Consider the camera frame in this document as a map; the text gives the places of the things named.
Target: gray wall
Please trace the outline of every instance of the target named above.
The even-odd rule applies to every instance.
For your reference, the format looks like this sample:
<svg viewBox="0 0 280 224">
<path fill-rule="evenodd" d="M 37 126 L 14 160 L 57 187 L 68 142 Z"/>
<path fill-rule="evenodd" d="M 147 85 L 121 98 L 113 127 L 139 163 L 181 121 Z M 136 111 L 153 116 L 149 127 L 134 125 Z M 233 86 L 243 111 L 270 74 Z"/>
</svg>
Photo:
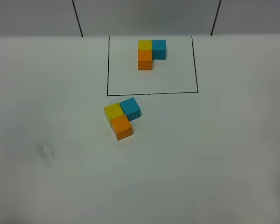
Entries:
<svg viewBox="0 0 280 224">
<path fill-rule="evenodd" d="M 0 36 L 80 36 L 71 0 L 0 0 Z"/>
<path fill-rule="evenodd" d="M 220 0 L 74 0 L 84 36 L 210 35 Z M 280 0 L 222 0 L 213 35 L 279 34 Z M 81 36 L 72 0 L 0 0 L 0 36 Z"/>
<path fill-rule="evenodd" d="M 219 0 L 75 0 L 84 35 L 210 35 Z"/>
<path fill-rule="evenodd" d="M 280 0 L 222 0 L 213 34 L 279 33 Z"/>
</svg>

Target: white table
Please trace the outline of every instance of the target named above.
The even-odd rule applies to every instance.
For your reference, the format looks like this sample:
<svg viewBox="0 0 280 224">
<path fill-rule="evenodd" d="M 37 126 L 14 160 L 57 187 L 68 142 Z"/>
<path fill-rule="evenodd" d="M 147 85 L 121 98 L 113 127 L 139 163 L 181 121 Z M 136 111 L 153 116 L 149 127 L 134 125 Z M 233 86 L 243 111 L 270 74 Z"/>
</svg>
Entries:
<svg viewBox="0 0 280 224">
<path fill-rule="evenodd" d="M 108 37 L 0 38 L 0 221 L 279 224 L 280 35 L 193 39 L 199 93 L 117 142 Z"/>
</svg>

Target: cube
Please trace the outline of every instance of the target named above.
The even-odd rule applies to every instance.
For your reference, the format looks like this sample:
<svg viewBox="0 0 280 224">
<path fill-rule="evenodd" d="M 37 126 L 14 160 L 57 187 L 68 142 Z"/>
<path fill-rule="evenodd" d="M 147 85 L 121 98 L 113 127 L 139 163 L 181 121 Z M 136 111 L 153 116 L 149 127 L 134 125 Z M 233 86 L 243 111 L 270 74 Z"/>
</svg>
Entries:
<svg viewBox="0 0 280 224">
<path fill-rule="evenodd" d="M 105 115 L 106 115 L 106 118 L 107 118 L 110 126 L 111 126 L 112 119 L 125 114 L 123 112 L 123 110 L 121 109 L 121 106 L 119 105 L 119 103 L 115 103 L 115 104 L 105 107 L 104 111 L 105 111 Z"/>
<path fill-rule="evenodd" d="M 166 59 L 166 40 L 153 40 L 153 59 Z"/>
<path fill-rule="evenodd" d="M 153 51 L 139 50 L 138 51 L 138 70 L 153 69 Z"/>
<path fill-rule="evenodd" d="M 119 103 L 129 121 L 141 116 L 140 107 L 134 97 Z"/>
<path fill-rule="evenodd" d="M 153 41 L 144 41 L 141 40 L 138 43 L 138 50 L 152 50 L 153 49 Z"/>
<path fill-rule="evenodd" d="M 126 115 L 121 115 L 111 120 L 111 128 L 117 140 L 124 139 L 133 134 L 133 128 Z"/>
</svg>

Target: drawn rectangle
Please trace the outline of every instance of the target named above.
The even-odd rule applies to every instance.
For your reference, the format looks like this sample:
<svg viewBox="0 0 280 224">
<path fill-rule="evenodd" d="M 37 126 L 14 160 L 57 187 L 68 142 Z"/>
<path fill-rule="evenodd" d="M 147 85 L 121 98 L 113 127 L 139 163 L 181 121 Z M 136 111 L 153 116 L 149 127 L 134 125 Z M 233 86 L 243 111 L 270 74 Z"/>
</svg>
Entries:
<svg viewBox="0 0 280 224">
<path fill-rule="evenodd" d="M 167 40 L 166 60 L 154 60 L 152 71 L 137 67 L 138 40 Z M 112 37 L 109 39 L 107 95 L 198 92 L 190 36 Z"/>
</svg>

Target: smudge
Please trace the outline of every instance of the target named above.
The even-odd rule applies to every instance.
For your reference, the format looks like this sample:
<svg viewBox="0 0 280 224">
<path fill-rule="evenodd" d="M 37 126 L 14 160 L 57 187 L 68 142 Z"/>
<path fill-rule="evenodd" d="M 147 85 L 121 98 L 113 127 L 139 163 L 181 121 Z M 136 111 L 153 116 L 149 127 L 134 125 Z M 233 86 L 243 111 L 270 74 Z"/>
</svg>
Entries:
<svg viewBox="0 0 280 224">
<path fill-rule="evenodd" d="M 34 163 L 34 161 L 35 161 L 35 158 L 36 158 L 36 155 L 34 156 L 34 158 L 33 158 L 33 161 L 32 161 L 32 163 L 31 163 L 31 164 L 33 164 L 33 163 Z"/>
<path fill-rule="evenodd" d="M 52 161 L 56 158 L 56 151 L 51 147 L 47 138 L 44 138 L 41 143 L 37 143 L 35 148 L 39 156 L 42 158 L 43 164 L 46 167 L 52 166 Z"/>
</svg>

